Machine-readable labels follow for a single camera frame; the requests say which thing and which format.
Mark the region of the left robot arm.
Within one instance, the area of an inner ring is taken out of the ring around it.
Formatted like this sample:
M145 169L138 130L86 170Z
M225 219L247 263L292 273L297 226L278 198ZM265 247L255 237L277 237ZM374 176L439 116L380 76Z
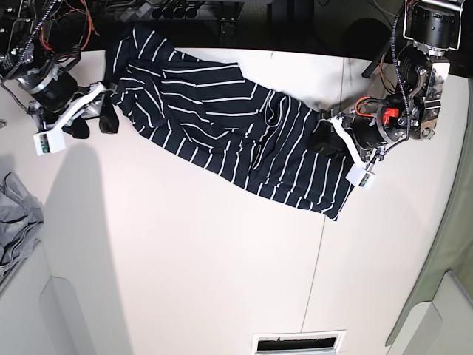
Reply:
M384 98L360 97L340 111L323 111L307 148L334 158L351 155L369 163L399 144L435 134L443 85L460 48L463 1L405 1L388 42L362 72L380 75Z

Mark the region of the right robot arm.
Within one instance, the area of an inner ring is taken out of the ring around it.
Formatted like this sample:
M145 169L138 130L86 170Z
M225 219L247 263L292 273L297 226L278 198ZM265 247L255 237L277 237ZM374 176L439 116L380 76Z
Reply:
M15 81L31 98L12 99L41 131L91 92L70 71L96 33L86 1L1 2L1 88Z

